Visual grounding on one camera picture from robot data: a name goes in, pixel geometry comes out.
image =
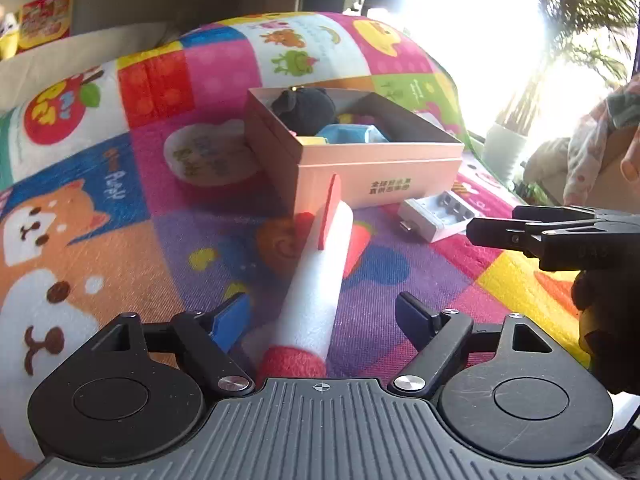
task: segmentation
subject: white plant pot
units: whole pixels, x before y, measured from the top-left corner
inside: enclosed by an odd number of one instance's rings
[[[527,137],[494,123],[486,133],[482,162],[500,181],[508,182],[513,178],[526,143]]]

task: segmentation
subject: beige cushion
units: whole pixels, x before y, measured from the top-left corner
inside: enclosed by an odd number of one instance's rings
[[[71,36],[0,61],[0,114],[60,80],[175,37],[166,23],[139,23]]]

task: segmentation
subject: cardboard box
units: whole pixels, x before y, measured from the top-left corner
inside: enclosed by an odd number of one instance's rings
[[[359,90],[327,89],[337,113],[372,115],[393,142],[303,146],[272,113],[283,88],[249,90],[244,134],[292,214],[317,212],[334,173],[352,208],[398,203],[451,188],[464,145],[394,102]]]

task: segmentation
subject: blue package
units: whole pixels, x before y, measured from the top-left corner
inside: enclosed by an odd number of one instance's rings
[[[373,124],[328,124],[316,137],[324,137],[329,144],[389,142]]]

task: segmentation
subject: yellow square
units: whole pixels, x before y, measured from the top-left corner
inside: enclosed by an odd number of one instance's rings
[[[576,271],[545,272],[538,269],[537,259],[504,251],[476,283],[508,309],[529,317],[587,366],[589,355],[578,346],[578,320],[570,312],[572,304],[563,306],[560,303],[563,300],[556,292],[568,290],[577,274]]]
[[[116,60],[118,70],[122,70],[127,66],[144,61],[151,57],[162,56],[162,54],[168,54],[169,52],[176,52],[182,50],[182,44],[180,41],[172,41],[169,44],[159,46],[158,48],[152,48],[151,50],[145,50],[144,52],[136,52],[135,54],[129,54],[128,56],[119,57]]]

